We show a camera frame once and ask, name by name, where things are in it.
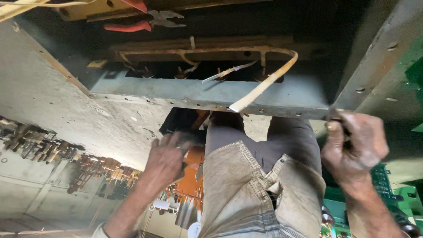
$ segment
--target hand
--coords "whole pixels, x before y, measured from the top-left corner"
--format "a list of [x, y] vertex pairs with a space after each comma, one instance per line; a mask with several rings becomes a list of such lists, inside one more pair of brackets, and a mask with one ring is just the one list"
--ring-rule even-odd
[[[344, 129], [351, 134], [349, 141]], [[322, 162], [338, 184], [352, 196], [363, 193], [364, 186], [373, 187], [369, 171], [389, 152], [383, 121], [366, 114], [334, 110], [327, 130]]]
[[150, 155], [146, 169], [141, 174], [143, 178], [142, 189], [146, 189], [150, 194], [156, 195], [161, 190], [175, 182], [176, 177], [182, 172], [182, 162], [184, 155], [192, 146], [191, 142], [186, 142], [180, 148], [176, 148], [180, 133], [163, 136], [161, 141], [155, 139], [151, 143]]

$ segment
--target man's right hand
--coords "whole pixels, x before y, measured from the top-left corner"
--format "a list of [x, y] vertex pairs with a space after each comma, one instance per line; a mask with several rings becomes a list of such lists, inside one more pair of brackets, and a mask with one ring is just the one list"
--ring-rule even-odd
[[370, 169], [389, 152], [383, 121], [366, 114], [334, 110], [327, 131], [327, 142], [321, 151], [323, 164], [347, 194], [363, 194], [363, 188], [373, 187]]

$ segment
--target white plastic part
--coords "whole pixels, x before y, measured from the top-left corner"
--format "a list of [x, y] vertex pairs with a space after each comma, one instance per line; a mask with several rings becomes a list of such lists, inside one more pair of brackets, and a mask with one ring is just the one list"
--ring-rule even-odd
[[156, 200], [156, 201], [153, 202], [153, 207], [160, 208], [160, 209], [163, 209], [163, 210], [167, 210], [170, 207], [170, 202], [169, 202], [169, 200], [167, 200], [167, 201]]
[[188, 228], [188, 238], [197, 238], [201, 231], [200, 222], [194, 222]]

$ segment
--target wire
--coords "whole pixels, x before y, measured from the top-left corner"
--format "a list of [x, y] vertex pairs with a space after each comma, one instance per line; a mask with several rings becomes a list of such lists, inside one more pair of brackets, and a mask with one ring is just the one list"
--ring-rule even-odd
[[17, 3], [17, 2], [1, 2], [0, 5], [20, 5], [20, 6], [36, 6], [36, 7], [49, 7], [49, 8], [57, 8], [57, 7], [69, 7], [75, 5], [85, 5], [93, 3], [97, 0], [91, 0], [89, 2], [69, 2], [69, 3]]

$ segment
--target rusty metal rod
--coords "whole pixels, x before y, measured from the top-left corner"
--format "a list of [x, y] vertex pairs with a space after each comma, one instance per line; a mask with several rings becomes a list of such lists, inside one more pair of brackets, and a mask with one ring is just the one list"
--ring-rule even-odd
[[267, 45], [261, 46], [242, 46], [242, 47], [226, 47], [226, 48], [195, 48], [195, 49], [173, 49], [173, 50], [117, 50], [116, 52], [128, 63], [131, 64], [131, 61], [127, 58], [128, 55], [147, 55], [147, 54], [175, 54], [180, 55], [182, 59], [191, 64], [191, 65], [198, 65], [196, 62], [192, 62], [185, 57], [186, 54], [194, 54], [194, 53], [210, 53], [210, 52], [225, 52], [225, 51], [259, 51], [261, 54], [261, 66], [266, 66], [266, 53], [267, 52], [280, 52], [286, 53], [290, 50], [277, 48], [277, 47], [270, 47]]
[[293, 50], [273, 48], [271, 52], [279, 52], [292, 56], [292, 59], [288, 61], [284, 66], [278, 69], [276, 72], [271, 74], [267, 79], [260, 83], [255, 89], [253, 89], [249, 94], [240, 100], [236, 101], [234, 104], [229, 106], [229, 109], [240, 112], [246, 108], [250, 103], [252, 103], [258, 96], [260, 96], [272, 83], [274, 83], [278, 78], [284, 75], [297, 61], [298, 53]]

